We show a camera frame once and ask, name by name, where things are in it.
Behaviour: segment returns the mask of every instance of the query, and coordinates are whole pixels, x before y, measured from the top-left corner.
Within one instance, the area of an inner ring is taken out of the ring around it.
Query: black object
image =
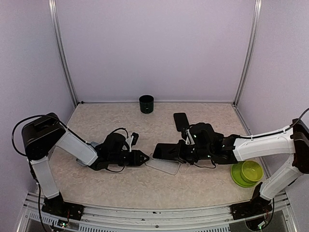
[[[177,144],[157,144],[153,158],[176,160],[181,163],[194,164],[199,160],[212,160],[217,164],[237,163],[233,150],[236,135],[224,137],[216,133],[211,124],[197,123],[190,126],[194,145],[186,145],[184,140]]]
[[[263,214],[266,213],[267,210],[270,212],[273,209],[270,205],[270,201],[267,201],[260,196],[261,185],[262,182],[255,187],[250,201],[230,206],[234,220]]]
[[[282,210],[272,213],[273,219],[270,221],[268,220],[267,224],[264,225],[260,230],[257,230],[257,227],[254,228],[253,224],[250,225],[251,219],[248,220],[240,220],[238,222],[232,222],[229,224],[231,232],[288,232],[288,228],[286,225],[286,218],[285,214],[283,214]]]
[[[250,229],[252,231],[261,231],[259,229],[258,225],[260,223],[262,223],[263,221],[265,221],[265,217],[257,217],[257,218],[245,221],[245,223],[246,223],[246,226],[248,227],[248,229]]]
[[[293,140],[295,146],[293,166],[309,174],[309,129],[300,119],[293,119]]]
[[[42,211],[62,218],[71,218],[80,221],[84,206],[81,204],[63,201],[61,193],[51,199],[44,198]]]
[[[139,137],[134,133],[132,143],[136,143]],[[118,164],[119,166],[141,166],[149,160],[149,156],[140,150],[132,150],[129,152],[129,145],[126,138],[118,133],[109,134],[102,144],[95,147],[98,158],[89,167],[95,171],[107,169],[110,164]]]
[[[39,160],[47,156],[49,150],[66,132],[55,113],[47,115],[52,118],[40,117],[26,124],[21,131],[29,160]]]
[[[140,97],[140,111],[144,114],[150,114],[154,110],[154,98],[151,95]]]
[[[189,127],[189,121],[185,113],[174,113],[174,120],[178,132]]]
[[[38,196],[38,210],[39,210],[39,218],[40,218],[40,223],[42,225],[42,228],[45,232],[47,232],[45,226],[44,226],[44,223],[43,223],[43,219],[42,219],[42,214],[41,214],[41,203],[40,203],[40,200],[41,200],[41,185],[40,183],[38,183],[38,187],[39,187],[39,196]]]

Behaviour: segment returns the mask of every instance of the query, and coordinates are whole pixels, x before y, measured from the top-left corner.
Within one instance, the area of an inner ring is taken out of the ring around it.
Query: metal pole
[[[249,40],[249,45],[247,49],[247,54],[246,54],[246,59],[245,63],[242,69],[242,74],[241,74],[241,79],[239,82],[239,86],[237,89],[237,93],[234,99],[234,105],[238,106],[245,82],[247,79],[247,74],[253,54],[253,49],[254,49],[254,43],[255,43],[255,38],[256,38],[256,33],[257,33],[257,27],[258,27],[258,22],[260,19],[260,13],[261,13],[261,7],[262,7],[262,0],[255,0],[255,7],[254,7],[254,14],[253,14],[253,21],[252,21],[252,27],[251,27],[251,33],[250,33],[250,40]]]
[[[73,82],[72,82],[72,79],[71,79],[71,76],[70,76],[70,72],[69,72],[69,68],[68,68],[68,64],[67,64],[67,60],[66,60],[66,56],[65,56],[65,53],[64,53],[62,40],[61,40],[59,20],[58,20],[58,15],[57,15],[57,8],[56,8],[56,0],[49,0],[49,9],[50,9],[50,14],[51,14],[51,18],[52,18],[52,22],[53,22],[53,26],[54,26],[56,43],[57,43],[58,52],[59,52],[59,55],[60,55],[60,60],[61,60],[61,63],[62,63],[64,76],[65,76],[66,83],[67,83],[67,86],[68,86],[68,89],[69,89],[71,100],[72,100],[74,106],[76,107],[78,105],[78,100],[77,100],[74,85],[73,85]]]

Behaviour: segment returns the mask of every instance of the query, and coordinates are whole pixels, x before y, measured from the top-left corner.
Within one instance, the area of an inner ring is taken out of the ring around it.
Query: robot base
[[[266,213],[266,211],[270,212],[272,210],[272,206],[269,204],[270,201],[267,201],[260,196],[261,186],[262,182],[255,187],[250,201],[230,206],[234,220],[257,216]]]
[[[61,193],[52,199],[44,199],[42,211],[62,218],[80,221],[84,206],[63,201]]]

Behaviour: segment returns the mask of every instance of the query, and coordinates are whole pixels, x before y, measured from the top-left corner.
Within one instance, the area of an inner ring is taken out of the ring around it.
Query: lavender wall
[[[46,0],[0,1],[0,220],[13,231],[28,190],[35,182],[24,157],[11,145],[19,120],[56,112],[67,121],[73,111],[57,53]],[[22,149],[20,130],[16,143]]]
[[[309,107],[309,1],[264,0],[240,111],[253,133],[291,123]],[[303,121],[309,125],[309,114]],[[286,156],[266,158],[274,173]],[[287,189],[301,232],[309,231],[309,177]]]
[[[252,24],[248,0],[61,0],[80,101],[232,102]]]

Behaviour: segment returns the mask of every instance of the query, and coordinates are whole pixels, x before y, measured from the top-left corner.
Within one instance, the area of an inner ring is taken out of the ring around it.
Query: black bracket
[[[293,140],[295,146],[293,166],[304,174],[309,174],[309,129],[299,120],[293,126]]]
[[[59,193],[59,195],[54,198],[44,199],[42,212],[80,221],[84,212],[84,206],[63,201],[62,195]]]
[[[262,182],[255,187],[252,199],[250,201],[237,203],[230,206],[234,220],[253,217],[272,210],[272,206],[269,204],[270,201],[267,201],[260,196],[261,185]]]
[[[139,135],[133,133],[132,145],[136,144]],[[109,134],[105,141],[97,146],[95,150],[98,154],[96,161],[89,167],[95,171],[107,169],[110,164],[119,166],[141,166],[149,160],[149,156],[140,150],[123,150],[123,147],[128,148],[126,138],[118,133]]]

